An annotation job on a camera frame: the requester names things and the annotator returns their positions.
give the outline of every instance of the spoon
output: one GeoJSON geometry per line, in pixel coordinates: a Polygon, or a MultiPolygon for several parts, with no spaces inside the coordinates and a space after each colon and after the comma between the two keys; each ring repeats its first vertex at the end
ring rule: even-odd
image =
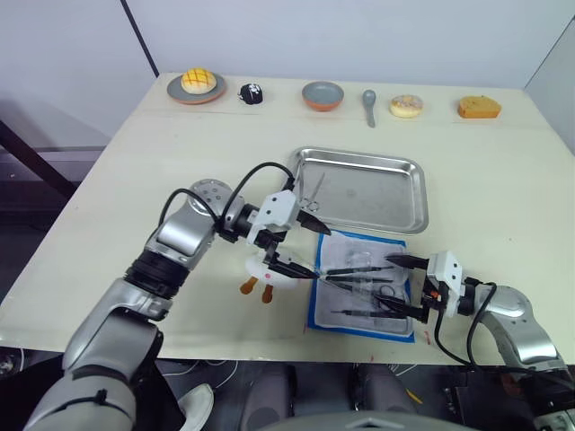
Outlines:
{"type": "Polygon", "coordinates": [[[374,105],[376,104],[376,92],[373,90],[365,90],[361,96],[363,100],[363,107],[367,112],[367,125],[371,128],[376,126],[376,119],[374,119],[374,105]]]}

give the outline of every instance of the stainless steel tray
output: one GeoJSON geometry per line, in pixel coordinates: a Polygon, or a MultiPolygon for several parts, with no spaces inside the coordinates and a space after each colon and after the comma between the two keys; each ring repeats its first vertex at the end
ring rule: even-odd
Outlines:
{"type": "Polygon", "coordinates": [[[291,161],[301,207],[327,224],[392,233],[428,225],[421,167],[376,154],[304,147],[291,161]]]}

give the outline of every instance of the plate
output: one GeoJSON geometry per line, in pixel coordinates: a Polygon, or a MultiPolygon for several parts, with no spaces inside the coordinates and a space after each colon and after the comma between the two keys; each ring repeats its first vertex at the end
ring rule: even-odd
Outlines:
{"type": "Polygon", "coordinates": [[[186,105],[200,105],[201,103],[208,103],[217,99],[226,91],[226,81],[221,75],[214,74],[216,77],[216,86],[210,92],[205,94],[189,94],[181,88],[181,75],[173,78],[168,84],[168,94],[179,103],[186,105]]]}

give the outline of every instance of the white wall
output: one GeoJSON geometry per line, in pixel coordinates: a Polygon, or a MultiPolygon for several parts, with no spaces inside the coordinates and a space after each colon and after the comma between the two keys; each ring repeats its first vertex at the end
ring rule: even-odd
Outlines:
{"type": "Polygon", "coordinates": [[[523,88],[573,0],[138,0],[161,71],[523,88]]]}
{"type": "MultiPolygon", "coordinates": [[[[573,0],[129,0],[161,71],[523,87],[573,0]]],[[[118,0],[0,2],[0,119],[106,145],[154,77],[118,0]]]]}
{"type": "Polygon", "coordinates": [[[117,0],[0,2],[0,119],[30,145],[107,145],[153,81],[117,0]]]}
{"type": "Polygon", "coordinates": [[[575,154],[575,21],[569,24],[526,91],[575,154]]]}

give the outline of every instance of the orange bowl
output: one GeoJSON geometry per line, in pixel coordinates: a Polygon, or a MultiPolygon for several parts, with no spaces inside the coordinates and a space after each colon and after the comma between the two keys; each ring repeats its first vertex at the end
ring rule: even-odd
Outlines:
{"type": "Polygon", "coordinates": [[[334,83],[315,81],[302,89],[302,97],[311,109],[326,112],[337,108],[341,103],[343,90],[334,83]]]}

